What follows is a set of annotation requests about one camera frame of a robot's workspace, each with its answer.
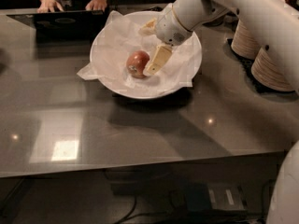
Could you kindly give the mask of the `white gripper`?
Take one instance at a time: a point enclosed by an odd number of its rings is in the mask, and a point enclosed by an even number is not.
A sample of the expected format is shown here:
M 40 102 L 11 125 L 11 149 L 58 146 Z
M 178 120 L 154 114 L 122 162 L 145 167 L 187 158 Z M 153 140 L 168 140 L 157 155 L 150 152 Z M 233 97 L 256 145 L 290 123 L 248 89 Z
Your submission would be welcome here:
M 172 12 L 161 13 L 157 19 L 149 20 L 138 32 L 143 36 L 156 35 L 158 39 L 165 43 L 157 45 L 152 50 L 143 71 L 143 74 L 147 77 L 155 75 L 169 61 L 172 56 L 171 46 L 180 46 L 192 36 L 192 32 L 186 30 Z

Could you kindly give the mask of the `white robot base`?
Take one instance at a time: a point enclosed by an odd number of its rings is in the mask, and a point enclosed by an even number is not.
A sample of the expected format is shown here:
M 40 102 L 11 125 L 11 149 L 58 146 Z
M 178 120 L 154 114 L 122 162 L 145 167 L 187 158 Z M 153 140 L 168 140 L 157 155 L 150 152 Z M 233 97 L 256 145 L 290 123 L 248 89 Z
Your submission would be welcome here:
M 280 167 L 266 224 L 299 224 L 299 141 Z

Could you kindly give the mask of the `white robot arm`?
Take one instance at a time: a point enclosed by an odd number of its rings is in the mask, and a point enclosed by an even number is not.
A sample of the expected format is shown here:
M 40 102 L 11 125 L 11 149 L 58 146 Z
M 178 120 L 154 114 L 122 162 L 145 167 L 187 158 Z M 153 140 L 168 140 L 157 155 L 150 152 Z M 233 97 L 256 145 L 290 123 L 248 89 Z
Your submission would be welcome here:
M 291 86 L 299 91 L 299 13 L 284 0 L 176 0 L 141 29 L 169 46 L 179 46 L 192 31 L 233 12 L 278 63 Z

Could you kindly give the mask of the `person left hand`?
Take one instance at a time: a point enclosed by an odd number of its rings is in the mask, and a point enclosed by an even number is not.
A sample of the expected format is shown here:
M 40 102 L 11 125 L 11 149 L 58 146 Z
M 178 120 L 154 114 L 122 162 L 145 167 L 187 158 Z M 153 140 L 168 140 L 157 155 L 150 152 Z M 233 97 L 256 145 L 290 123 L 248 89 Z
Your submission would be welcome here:
M 86 10 L 101 10 L 107 8 L 107 0 L 91 0 L 85 7 Z

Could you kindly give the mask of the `person right hand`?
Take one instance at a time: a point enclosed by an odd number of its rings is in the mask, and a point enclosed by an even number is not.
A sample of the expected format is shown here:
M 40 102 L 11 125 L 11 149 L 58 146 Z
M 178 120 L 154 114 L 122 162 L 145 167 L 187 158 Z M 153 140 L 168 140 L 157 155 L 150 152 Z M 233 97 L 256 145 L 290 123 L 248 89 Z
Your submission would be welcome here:
M 47 13 L 55 11 L 63 11 L 62 5 L 56 0 L 41 0 L 41 5 L 37 10 L 38 13 Z

